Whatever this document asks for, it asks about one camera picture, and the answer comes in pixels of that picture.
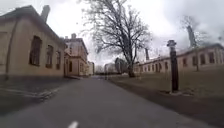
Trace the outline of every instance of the lamp post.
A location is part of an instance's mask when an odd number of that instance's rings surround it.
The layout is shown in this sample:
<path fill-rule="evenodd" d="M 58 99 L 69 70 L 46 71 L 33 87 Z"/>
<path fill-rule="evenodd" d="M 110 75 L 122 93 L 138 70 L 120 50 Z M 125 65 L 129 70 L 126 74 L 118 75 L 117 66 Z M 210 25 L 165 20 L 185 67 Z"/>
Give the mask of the lamp post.
<path fill-rule="evenodd" d="M 171 74 L 172 74 L 172 93 L 178 91 L 179 88 L 179 75 L 178 75 L 178 63 L 176 54 L 176 42 L 174 40 L 169 40 L 167 47 L 170 48 L 170 62 L 171 62 Z"/>

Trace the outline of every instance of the sky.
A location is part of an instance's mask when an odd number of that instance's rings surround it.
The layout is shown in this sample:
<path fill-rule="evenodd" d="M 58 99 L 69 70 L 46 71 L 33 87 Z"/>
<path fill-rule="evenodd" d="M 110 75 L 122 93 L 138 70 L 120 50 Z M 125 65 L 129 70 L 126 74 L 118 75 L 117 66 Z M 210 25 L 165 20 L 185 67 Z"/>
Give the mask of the sky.
<path fill-rule="evenodd" d="M 217 42 L 217 37 L 224 31 L 223 0 L 129 0 L 128 3 L 140 12 L 140 18 L 149 26 L 153 35 L 149 43 L 150 58 L 167 55 L 169 49 L 166 44 L 170 39 L 177 42 L 177 50 L 189 46 L 186 30 L 181 28 L 179 22 L 183 15 L 195 17 L 200 22 L 199 28 L 212 35 L 213 42 Z M 83 38 L 89 51 L 88 59 L 96 65 L 112 62 L 116 58 L 108 53 L 96 54 L 90 35 L 81 32 L 86 29 L 83 25 L 84 3 L 78 3 L 77 0 L 1 0 L 0 15 L 25 5 L 32 5 L 38 13 L 41 13 L 44 5 L 50 5 L 48 25 L 60 37 L 70 37 L 76 33 Z M 144 60 L 143 52 L 139 56 L 139 60 Z"/>

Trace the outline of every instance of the chimney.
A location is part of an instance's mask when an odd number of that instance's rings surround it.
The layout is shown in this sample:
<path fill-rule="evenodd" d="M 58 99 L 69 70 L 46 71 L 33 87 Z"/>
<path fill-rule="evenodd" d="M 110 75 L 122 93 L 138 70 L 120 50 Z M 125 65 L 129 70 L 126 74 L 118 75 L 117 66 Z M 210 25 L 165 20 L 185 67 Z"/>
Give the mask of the chimney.
<path fill-rule="evenodd" d="M 75 33 L 72 34 L 72 39 L 76 39 L 76 34 Z"/>
<path fill-rule="evenodd" d="M 42 18 L 45 22 L 47 22 L 47 17 L 48 17 L 48 15 L 49 15 L 49 12 L 50 12 L 50 6 L 49 6 L 49 5 L 45 5 L 45 6 L 43 7 L 43 11 L 42 11 L 42 13 L 41 13 L 41 18 Z"/>
<path fill-rule="evenodd" d="M 192 30 L 191 26 L 187 26 L 187 32 L 188 32 L 191 47 L 195 47 L 196 41 L 195 41 L 194 31 Z"/>
<path fill-rule="evenodd" d="M 149 60 L 149 50 L 147 48 L 145 48 L 145 56 L 146 60 Z"/>

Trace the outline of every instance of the building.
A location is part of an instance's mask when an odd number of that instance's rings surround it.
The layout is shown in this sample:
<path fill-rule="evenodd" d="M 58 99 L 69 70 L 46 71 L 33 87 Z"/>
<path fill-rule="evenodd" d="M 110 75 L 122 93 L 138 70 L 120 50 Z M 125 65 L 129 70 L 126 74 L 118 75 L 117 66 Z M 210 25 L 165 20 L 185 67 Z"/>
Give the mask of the building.
<path fill-rule="evenodd" d="M 195 71 L 197 66 L 200 70 L 212 69 L 217 66 L 224 65 L 224 47 L 220 44 L 212 44 L 198 48 L 198 50 L 190 49 L 177 54 L 179 71 Z M 146 63 L 135 66 L 135 72 L 139 73 L 164 73 L 171 71 L 169 57 L 160 57 L 150 60 Z"/>
<path fill-rule="evenodd" d="M 104 66 L 105 73 L 118 73 L 114 63 L 108 63 Z"/>
<path fill-rule="evenodd" d="M 94 75 L 94 73 L 95 73 L 95 65 L 94 65 L 93 62 L 88 61 L 87 71 L 88 71 L 88 75 L 90 75 L 90 76 Z"/>
<path fill-rule="evenodd" d="M 71 39 L 63 39 L 67 48 L 66 62 L 65 62 L 65 74 L 67 76 L 87 76 L 88 75 L 88 51 L 82 38 L 76 38 L 75 34 L 72 34 Z"/>
<path fill-rule="evenodd" d="M 2 79 L 62 77 L 65 44 L 32 6 L 0 16 L 0 75 Z"/>

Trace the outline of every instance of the asphalt road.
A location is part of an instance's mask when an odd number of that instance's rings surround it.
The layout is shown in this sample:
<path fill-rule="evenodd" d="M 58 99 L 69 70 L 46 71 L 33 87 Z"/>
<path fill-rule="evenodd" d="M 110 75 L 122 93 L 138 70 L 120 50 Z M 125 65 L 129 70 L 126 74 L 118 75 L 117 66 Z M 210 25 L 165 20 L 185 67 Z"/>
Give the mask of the asphalt road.
<path fill-rule="evenodd" d="M 0 127 L 213 128 L 97 78 L 70 82 L 54 98 L 1 117 Z"/>

